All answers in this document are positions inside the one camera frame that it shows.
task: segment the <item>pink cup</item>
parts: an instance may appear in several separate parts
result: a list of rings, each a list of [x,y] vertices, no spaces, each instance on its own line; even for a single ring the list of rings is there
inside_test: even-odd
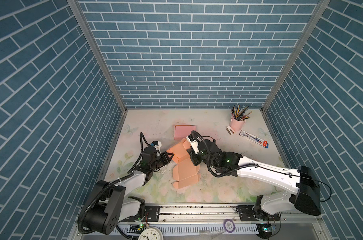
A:
[[[243,128],[244,123],[246,123],[246,120],[244,120],[244,121],[237,121],[231,115],[231,122],[229,123],[229,126],[232,127],[233,130],[235,130],[235,132],[239,132]]]

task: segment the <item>blue brick wall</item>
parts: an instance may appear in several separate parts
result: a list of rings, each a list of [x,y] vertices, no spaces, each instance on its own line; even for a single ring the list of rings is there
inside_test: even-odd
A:
[[[120,114],[66,0],[0,0],[0,240],[69,236]]]
[[[128,108],[260,108],[318,0],[81,0]]]
[[[332,237],[363,239],[363,0],[330,1],[267,115],[291,165],[332,186]]]

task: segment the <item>clock face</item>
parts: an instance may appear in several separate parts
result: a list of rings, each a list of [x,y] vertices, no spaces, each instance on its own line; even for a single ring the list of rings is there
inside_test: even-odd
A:
[[[163,240],[163,234],[159,228],[149,227],[140,234],[138,240]]]

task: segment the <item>table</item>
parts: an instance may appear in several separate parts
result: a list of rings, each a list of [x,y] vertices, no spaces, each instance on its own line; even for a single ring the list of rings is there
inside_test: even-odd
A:
[[[272,140],[260,110],[252,109],[243,130],[268,141],[268,149],[251,143],[238,134],[229,135],[226,127],[231,120],[228,109],[170,109],[170,110],[129,110],[123,129],[117,141],[106,181],[115,180],[126,175],[140,154],[140,132],[146,140],[161,141],[161,151],[177,143],[173,139],[174,125],[195,125],[202,136],[212,136],[222,151],[240,153],[256,161],[284,167],[282,158]],[[260,194],[271,194],[281,191],[273,185],[244,177],[212,176],[204,163],[200,164],[200,181],[192,186],[175,189],[171,162],[159,172],[154,172],[151,180],[144,186],[131,192],[147,203],[191,203],[191,202],[255,202]]]

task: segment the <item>aluminum corner post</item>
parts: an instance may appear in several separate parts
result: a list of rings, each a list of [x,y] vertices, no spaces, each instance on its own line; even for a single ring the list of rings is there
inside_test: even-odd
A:
[[[85,39],[87,40],[93,54],[95,55],[96,61],[99,64],[100,69],[102,70],[102,72],[105,76],[105,79],[107,80],[107,83],[110,86],[112,93],[116,98],[117,103],[119,104],[123,113],[125,113],[127,111],[127,108],[125,107],[125,104],[124,104],[123,100],[121,99],[121,96],[116,88],[116,84],[115,84],[113,77],[111,75],[111,72],[109,71],[107,64],[103,58],[102,52],[100,51],[100,49],[96,43],[96,40],[93,37],[92,31],[88,25],[88,22],[85,18],[83,10],[80,7],[80,3],[78,2],[78,0],[67,0],[67,2],[73,12],[73,15],[76,18],[81,30],[83,31]]]
[[[317,22],[320,20],[320,17],[323,15],[325,9],[328,6],[330,0],[319,0],[318,4],[316,5],[315,9],[313,10],[312,16],[309,19],[308,23],[305,25],[302,34],[300,35],[294,50],[289,55],[286,64],[284,65],[283,69],[280,72],[280,75],[277,77],[274,86],[271,89],[271,92],[267,96],[261,110],[265,112],[272,103],[275,95],[277,94],[278,90],[280,89],[281,85],[283,84],[285,78],[287,77],[289,71],[291,70],[292,66],[294,65],[297,57],[299,56],[301,50],[303,49],[305,43],[307,42],[308,38],[310,37],[313,29],[315,28]]]

